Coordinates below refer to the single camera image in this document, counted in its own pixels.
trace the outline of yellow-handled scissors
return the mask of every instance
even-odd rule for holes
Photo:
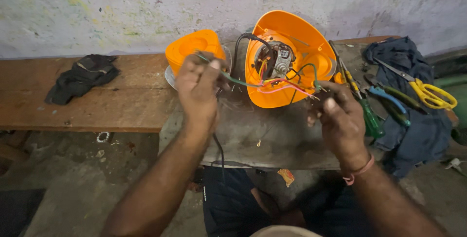
[[[392,70],[394,73],[400,75],[403,77],[405,80],[409,82],[409,85],[413,88],[415,93],[417,93],[418,97],[420,100],[428,107],[432,109],[448,109],[451,110],[455,106],[457,106],[457,100],[448,92],[435,87],[430,84],[424,84],[420,79],[413,78],[409,76],[407,73],[404,73],[400,70],[395,69],[394,67],[391,67],[390,65],[384,63],[383,61],[374,58],[374,60],[378,61],[381,65],[387,67],[388,69]],[[440,97],[436,96],[432,92],[428,91],[433,90],[435,92],[438,92],[439,94],[443,95],[448,99],[448,101],[445,101],[441,99]]]

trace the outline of screwdriver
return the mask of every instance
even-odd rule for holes
[[[333,48],[334,53],[337,54],[337,50],[335,47]],[[360,103],[361,107],[363,108],[363,119],[365,120],[365,127],[366,127],[366,135],[369,135],[375,139],[381,138],[386,133],[384,132],[384,129],[382,128],[378,116],[373,112],[373,110],[370,107],[370,103],[368,102],[368,99],[363,98],[361,96],[360,90],[357,86],[357,83],[355,83],[355,80],[353,80],[352,74],[350,71],[347,69],[346,65],[344,64],[344,61],[339,57],[338,60],[341,63],[341,67],[344,69],[345,76],[347,77],[347,81],[350,83],[351,87],[357,94],[359,100],[358,102]]]

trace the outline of blue-handled pliers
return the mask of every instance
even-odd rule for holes
[[[370,88],[368,88],[368,92],[370,92],[371,94],[374,94],[376,96],[380,96],[380,97],[383,97],[383,98],[386,98],[386,99],[390,100],[391,102],[394,103],[394,105],[396,105],[396,107],[398,109],[400,109],[402,114],[407,113],[407,111],[402,106],[402,104],[399,102],[399,100],[397,100],[395,97],[393,97],[393,96],[389,95],[388,93],[386,93],[382,88],[371,86]]]

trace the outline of orange fan housing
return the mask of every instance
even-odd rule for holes
[[[296,56],[296,60],[292,62],[295,71],[298,71],[305,64],[312,63],[317,68],[318,80],[332,78],[336,68],[336,56],[323,35],[304,19],[282,10],[270,11],[258,20],[253,34],[267,42],[280,41],[289,45]],[[259,41],[250,40],[248,44],[245,59],[245,80],[249,84],[258,85],[260,83],[260,74],[252,65],[255,65],[257,54],[263,47],[264,44]],[[286,75],[288,78],[292,78],[295,72],[290,71]],[[300,86],[307,93],[314,93],[314,68],[312,66],[304,67],[300,78]],[[297,83],[298,77],[296,76],[290,81]],[[293,97],[294,88],[284,88],[269,94],[259,91],[261,89],[261,91],[270,92],[285,85],[288,84],[280,82],[273,87],[271,85],[262,88],[247,87],[247,90],[251,101],[261,108],[282,107],[307,97],[306,94],[299,91]]]

